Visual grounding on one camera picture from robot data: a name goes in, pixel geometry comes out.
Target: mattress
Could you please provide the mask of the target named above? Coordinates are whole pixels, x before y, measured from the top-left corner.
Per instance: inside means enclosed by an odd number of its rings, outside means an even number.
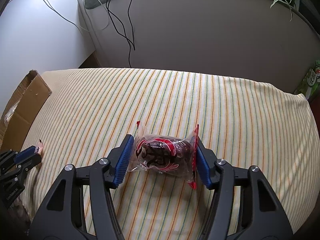
[[[233,166],[258,165],[295,232],[315,206],[320,189],[320,141],[303,95],[251,80],[152,69],[99,68],[45,72],[52,95],[23,149],[44,143],[43,165],[32,169],[21,199],[34,217],[51,184],[72,163],[91,165],[137,133],[141,120],[154,134],[186,137],[199,124],[204,146]],[[213,192],[197,180],[154,171],[127,172],[111,192],[125,239],[197,239]],[[239,188],[229,233],[235,231]],[[86,225],[94,234],[88,187]]]

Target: metal screw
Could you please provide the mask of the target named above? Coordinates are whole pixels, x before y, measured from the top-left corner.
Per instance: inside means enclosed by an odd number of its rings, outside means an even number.
[[[251,166],[251,170],[254,172],[260,171],[258,166]]]
[[[102,158],[102,159],[99,160],[99,163],[101,165],[107,164],[108,163],[108,159],[107,158]]]
[[[217,160],[217,164],[219,165],[225,165],[226,164],[226,161],[224,159],[218,159]]]
[[[67,164],[67,165],[64,167],[64,169],[65,169],[66,171],[71,171],[71,170],[73,169],[73,166],[72,166],[72,164]]]

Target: blue gripper pad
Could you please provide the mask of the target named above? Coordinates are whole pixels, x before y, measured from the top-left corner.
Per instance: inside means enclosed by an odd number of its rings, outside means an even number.
[[[123,182],[131,157],[133,141],[133,136],[127,134],[121,145],[112,149],[107,157],[111,161],[111,167],[114,168],[113,184],[115,187],[118,187]]]
[[[33,156],[35,154],[35,150],[36,150],[35,146],[30,146],[29,148],[23,150],[22,152],[19,152],[18,154],[16,154],[16,156],[13,159],[14,163],[15,164],[22,163],[24,160]]]
[[[202,183],[206,186],[207,189],[212,189],[213,181],[211,176],[215,175],[215,166],[214,162],[217,160],[217,157],[212,150],[206,149],[201,140],[198,138],[198,147],[196,155],[196,165],[197,170],[200,175]]]

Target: cardboard flap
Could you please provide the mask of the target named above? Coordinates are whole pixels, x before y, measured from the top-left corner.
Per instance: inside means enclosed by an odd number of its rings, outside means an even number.
[[[51,95],[51,90],[36,70],[31,70],[12,94],[0,120],[1,151],[20,151],[29,129],[41,107]],[[8,126],[4,117],[18,103]]]

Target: small red package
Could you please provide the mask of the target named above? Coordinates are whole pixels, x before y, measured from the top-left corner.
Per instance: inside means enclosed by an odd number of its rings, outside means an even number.
[[[188,138],[148,134],[146,127],[137,122],[138,134],[134,139],[128,171],[152,169],[184,178],[196,189],[196,147],[199,125]]]

